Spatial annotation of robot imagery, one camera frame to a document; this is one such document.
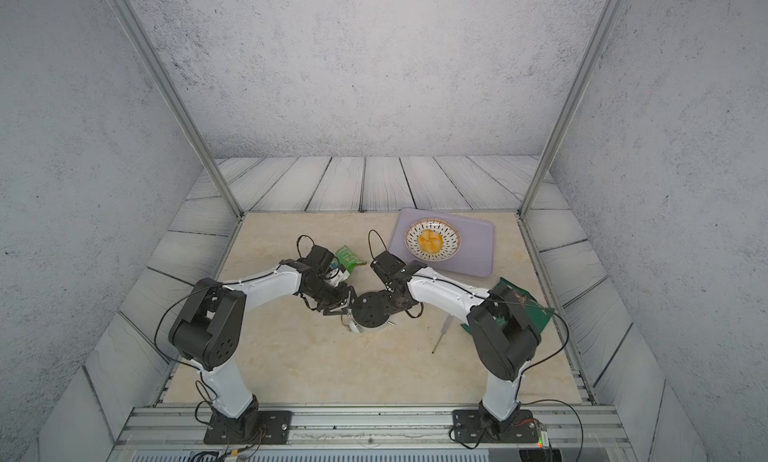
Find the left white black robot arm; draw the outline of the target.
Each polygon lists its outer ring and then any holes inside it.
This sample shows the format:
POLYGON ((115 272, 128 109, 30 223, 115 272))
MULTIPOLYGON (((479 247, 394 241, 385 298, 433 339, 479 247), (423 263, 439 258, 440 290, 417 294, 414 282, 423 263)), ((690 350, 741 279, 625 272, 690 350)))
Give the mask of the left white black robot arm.
POLYGON ((200 280, 183 300, 168 331, 169 343, 196 369, 217 415, 230 420, 258 408, 235 361, 245 315, 277 299, 296 296, 323 316, 342 315, 356 298, 345 269, 321 246, 265 272, 230 282, 200 280))

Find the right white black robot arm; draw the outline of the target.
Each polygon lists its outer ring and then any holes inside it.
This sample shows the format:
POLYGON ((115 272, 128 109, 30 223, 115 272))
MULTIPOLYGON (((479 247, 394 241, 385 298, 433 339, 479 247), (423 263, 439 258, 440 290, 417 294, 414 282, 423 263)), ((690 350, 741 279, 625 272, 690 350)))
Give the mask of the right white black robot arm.
POLYGON ((529 292, 501 278, 491 289, 450 279, 425 263, 405 263, 384 251, 371 264, 384 289, 361 297, 362 307, 385 318, 436 307, 469 328, 478 358, 488 372, 480 414, 500 430, 515 422, 521 374, 534 358, 551 310, 529 292))

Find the clear handle screwdriver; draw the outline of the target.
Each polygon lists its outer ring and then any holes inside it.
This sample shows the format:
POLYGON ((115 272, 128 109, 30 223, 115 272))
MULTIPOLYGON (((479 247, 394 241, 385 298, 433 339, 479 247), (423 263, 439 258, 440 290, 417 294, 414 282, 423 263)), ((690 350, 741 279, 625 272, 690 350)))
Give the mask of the clear handle screwdriver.
POLYGON ((431 351, 432 354, 434 354, 437 351, 438 347, 440 346, 441 341, 443 340, 444 336, 446 335, 446 333, 450 329, 451 325, 453 324, 453 321, 454 321, 454 317, 453 316, 448 315, 446 317, 443 325, 441 326, 438 338, 437 338, 437 340, 436 340, 436 342, 435 342, 435 344, 434 344, 434 346, 432 348, 432 351, 431 351))

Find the white twin-bell alarm clock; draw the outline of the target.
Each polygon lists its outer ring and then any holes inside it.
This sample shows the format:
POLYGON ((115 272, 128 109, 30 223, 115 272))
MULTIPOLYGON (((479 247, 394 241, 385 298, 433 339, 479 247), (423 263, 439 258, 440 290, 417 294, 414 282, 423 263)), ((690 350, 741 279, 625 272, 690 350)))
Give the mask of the white twin-bell alarm clock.
POLYGON ((347 329, 356 335, 379 330, 387 325, 394 326, 391 320, 391 294, 386 291, 367 292, 359 295, 347 311, 347 329))

